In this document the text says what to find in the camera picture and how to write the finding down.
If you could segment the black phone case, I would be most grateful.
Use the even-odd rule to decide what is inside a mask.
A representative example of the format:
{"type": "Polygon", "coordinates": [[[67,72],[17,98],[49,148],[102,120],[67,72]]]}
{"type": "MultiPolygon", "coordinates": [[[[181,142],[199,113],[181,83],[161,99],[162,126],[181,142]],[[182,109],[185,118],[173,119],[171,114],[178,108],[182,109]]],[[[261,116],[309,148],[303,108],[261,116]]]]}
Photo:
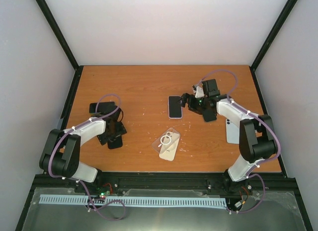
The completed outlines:
{"type": "Polygon", "coordinates": [[[118,149],[123,147],[123,141],[122,141],[122,137],[117,137],[116,139],[114,139],[113,141],[109,140],[107,142],[107,146],[110,150],[113,149],[118,149]]]}

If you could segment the dark phone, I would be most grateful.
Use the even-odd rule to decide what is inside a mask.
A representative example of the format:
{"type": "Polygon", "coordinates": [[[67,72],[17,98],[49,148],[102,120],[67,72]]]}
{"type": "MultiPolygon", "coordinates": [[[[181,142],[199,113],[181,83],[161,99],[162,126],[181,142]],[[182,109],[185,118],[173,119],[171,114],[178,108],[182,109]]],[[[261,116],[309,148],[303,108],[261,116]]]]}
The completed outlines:
{"type": "Polygon", "coordinates": [[[100,113],[100,114],[108,114],[112,112],[116,108],[115,102],[100,102],[100,103],[91,103],[89,105],[89,113],[100,113]]]}

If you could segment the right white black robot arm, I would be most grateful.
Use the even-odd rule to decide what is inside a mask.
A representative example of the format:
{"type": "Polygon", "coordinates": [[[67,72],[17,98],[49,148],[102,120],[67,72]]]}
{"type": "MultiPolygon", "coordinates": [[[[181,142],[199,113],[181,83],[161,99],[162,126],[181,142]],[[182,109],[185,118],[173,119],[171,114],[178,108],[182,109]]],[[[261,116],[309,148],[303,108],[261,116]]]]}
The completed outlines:
{"type": "Polygon", "coordinates": [[[202,115],[205,122],[215,121],[217,115],[223,116],[239,129],[240,154],[224,172],[222,184],[225,191],[233,192],[245,184],[256,167],[279,154],[280,145],[270,116],[253,113],[237,104],[228,94],[221,94],[215,79],[201,83],[201,86],[192,87],[193,94],[184,93],[175,104],[202,115]]]}

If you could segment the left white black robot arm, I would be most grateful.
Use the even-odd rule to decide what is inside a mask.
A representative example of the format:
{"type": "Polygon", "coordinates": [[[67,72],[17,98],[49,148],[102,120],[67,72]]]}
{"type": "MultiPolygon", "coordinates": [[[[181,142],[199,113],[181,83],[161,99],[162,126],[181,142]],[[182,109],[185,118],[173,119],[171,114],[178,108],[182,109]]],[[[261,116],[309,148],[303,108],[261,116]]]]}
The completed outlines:
{"type": "Polygon", "coordinates": [[[80,162],[80,148],[95,137],[110,150],[121,148],[127,131],[122,123],[124,113],[114,102],[103,102],[100,109],[96,103],[90,106],[92,116],[85,122],[49,133],[39,167],[52,177],[85,181],[86,187],[96,193],[103,188],[103,179],[98,177],[101,171],[80,162]]]}

